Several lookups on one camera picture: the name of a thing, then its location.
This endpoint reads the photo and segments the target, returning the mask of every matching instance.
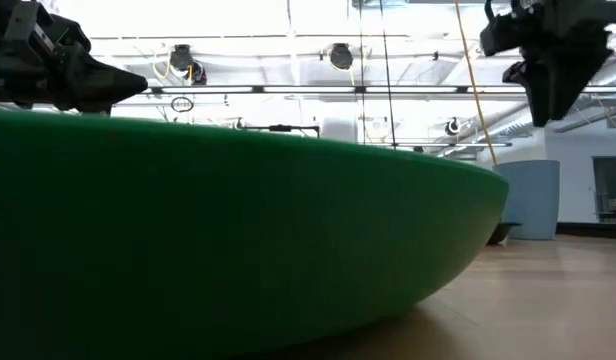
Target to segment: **gray partition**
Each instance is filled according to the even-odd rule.
[[[522,224],[510,231],[510,237],[554,240],[559,217],[559,162],[510,162],[495,166],[494,171],[510,184],[502,222]]]

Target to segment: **cable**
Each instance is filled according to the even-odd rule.
[[[488,142],[488,149],[490,149],[490,156],[492,162],[496,166],[497,155],[495,155],[495,148],[492,146],[492,139],[490,133],[488,133],[488,127],[486,126],[486,120],[484,119],[484,113],[481,110],[481,103],[479,102],[479,93],[477,92],[477,82],[475,81],[475,72],[472,69],[472,62],[470,61],[470,54],[468,53],[468,44],[466,42],[466,34],[464,33],[464,26],[461,22],[461,11],[459,10],[459,0],[455,0],[455,11],[457,12],[457,21],[459,22],[459,31],[461,32],[461,42],[464,45],[464,56],[466,57],[466,64],[468,65],[468,73],[470,74],[470,83],[472,84],[472,93],[475,94],[475,102],[477,103],[477,112],[479,113],[479,120],[481,121],[481,128],[486,136]]]
[[[359,46],[361,47],[361,86],[366,86],[366,79],[364,78],[364,70],[365,70],[365,58],[366,52],[364,51],[364,28],[363,28],[363,2],[359,4]],[[355,88],[355,98],[357,97],[357,89]],[[368,141],[370,140],[370,136],[368,134],[368,128],[366,127],[366,92],[361,92],[361,123],[364,130],[364,145],[366,145],[366,137]]]
[[[608,113],[610,112],[610,110],[604,106],[604,103],[603,103],[603,102],[601,102],[601,99],[597,98],[597,101],[599,102],[599,105],[601,105],[601,108],[604,110],[604,117],[606,118],[606,121],[608,121],[608,123],[612,123],[612,124],[615,126],[615,128],[616,128],[616,121],[615,121],[615,120],[613,120],[613,119],[612,119],[612,118],[608,115]]]
[[[384,30],[384,53],[386,56],[386,80],[388,80],[388,103],[390,105],[390,130],[392,132],[392,146],[395,150],[397,150],[397,137],[395,136],[395,116],[392,108],[392,88],[390,85],[390,64],[388,63],[388,37],[386,36],[386,22],[384,21],[384,0],[379,0],[379,10],[381,11],[381,24]]]
[[[152,63],[152,71],[155,72],[155,75],[157,75],[159,78],[161,79],[165,79],[168,77],[168,75],[170,75],[170,55],[168,55],[168,64],[166,67],[166,74],[163,75],[159,72],[159,70],[157,70],[157,62],[153,61]]]
[[[163,106],[161,107],[161,109],[157,107],[157,111],[159,111],[159,114],[161,114],[161,116],[164,118],[166,122],[169,122],[168,115],[166,114],[166,108],[164,108]]]

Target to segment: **yellow cable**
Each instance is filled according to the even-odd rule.
[[[466,63],[468,64],[468,72],[470,73],[470,83],[472,84],[472,92],[475,94],[475,102],[477,103],[477,112],[479,113],[479,120],[481,120],[481,128],[486,136],[488,142],[488,149],[490,149],[490,156],[492,156],[492,162],[497,165],[497,155],[495,155],[495,148],[492,146],[492,139],[488,133],[488,127],[486,126],[486,120],[484,119],[484,113],[481,111],[481,103],[479,102],[479,94],[477,93],[477,83],[475,81],[475,73],[472,69],[472,63],[470,62],[470,54],[468,53],[468,44],[466,43],[466,34],[464,33],[464,26],[461,22],[461,11],[459,10],[459,0],[455,0],[455,11],[457,12],[457,21],[459,21],[459,31],[461,32],[461,41],[464,45],[464,56],[466,57]]]
[[[155,61],[153,61],[152,63],[152,71],[155,72],[155,75],[157,75],[159,78],[161,79],[165,79],[168,77],[168,75],[170,75],[170,56],[168,56],[168,64],[166,67],[166,74],[162,75],[161,73],[159,73],[159,70],[157,70],[157,53],[155,53]]]

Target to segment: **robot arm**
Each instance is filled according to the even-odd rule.
[[[0,0],[0,102],[110,113],[147,89],[144,77],[100,63],[78,23],[36,2]]]
[[[504,83],[526,89],[537,127],[561,120],[588,82],[612,54],[607,48],[609,24],[616,24],[616,1],[511,0],[512,12],[495,16],[481,33],[486,56],[519,47],[524,61],[510,67]]]

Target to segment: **pipe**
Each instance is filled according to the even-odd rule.
[[[564,127],[560,127],[558,129],[555,129],[554,132],[558,133],[558,134],[563,134],[563,133],[566,133],[566,132],[569,132],[569,131],[572,131],[572,130],[575,130],[575,129],[582,128],[584,126],[588,126],[590,124],[594,124],[594,123],[599,122],[599,121],[604,121],[604,120],[606,120],[608,118],[611,118],[613,116],[616,116],[616,109],[609,110],[607,113],[604,112],[604,113],[599,114],[599,115],[597,115],[595,117],[592,117],[590,119],[584,119],[584,120],[581,120],[581,121],[577,121],[574,124],[570,124],[570,125],[566,125]]]
[[[517,127],[519,129],[527,126],[528,124],[532,125],[532,122],[526,121],[524,119],[530,119],[530,108],[528,106],[517,107],[516,111],[506,112],[505,116],[499,121],[496,122],[497,127],[493,128],[492,125],[489,126],[490,136],[498,136],[504,132],[508,132],[510,127]],[[473,141],[482,141],[486,138],[483,130],[477,131],[475,134],[468,136],[463,139],[464,142],[473,142]]]
[[[591,84],[596,86],[616,85],[616,62],[602,68]]]
[[[484,119],[486,123],[486,127],[490,128],[494,124],[499,123],[500,121],[506,120],[507,118],[511,118],[515,115],[518,115],[527,109],[528,109],[527,102],[522,101],[522,102],[515,103],[514,105],[512,105],[510,108],[508,108],[505,111],[502,111],[502,112],[499,112],[499,113],[496,113],[490,116],[486,116]],[[470,138],[471,136],[474,136],[475,133],[479,133],[483,131],[483,129],[481,128],[481,121],[479,119],[479,116],[473,116],[472,118],[468,119],[468,122],[472,123],[473,125],[460,131],[457,136],[441,137],[439,139],[439,142],[448,142],[451,140],[456,140],[457,142],[461,142],[461,141],[464,141]]]

